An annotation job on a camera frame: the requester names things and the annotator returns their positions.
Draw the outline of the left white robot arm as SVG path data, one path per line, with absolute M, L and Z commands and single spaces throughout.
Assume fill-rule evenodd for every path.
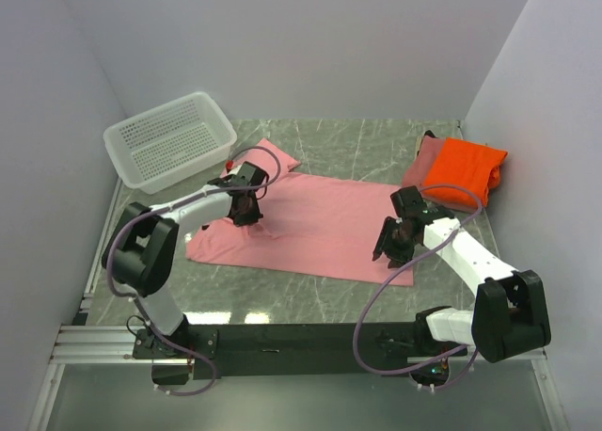
M 116 297 L 135 303 L 154 345 L 175 358 L 190 347 L 189 322 L 166 284 L 182 235 L 227 218 L 235 226 L 259 222 L 257 191 L 265 190 L 270 175 L 244 162 L 200 190 L 172 202 L 144 206 L 129 204 L 121 215 L 103 256 L 107 285 Z

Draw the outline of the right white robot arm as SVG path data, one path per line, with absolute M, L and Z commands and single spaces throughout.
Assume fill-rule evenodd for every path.
M 544 284 L 532 270 L 503 262 L 468 233 L 454 213 L 430 206 L 415 186 L 390 196 L 395 215 L 385 219 L 372 252 L 401 269 L 432 250 L 474 296 L 470 310 L 440 306 L 417 313 L 411 345 L 433 355 L 445 343 L 475 347 L 489 362 L 509 359 L 551 342 Z

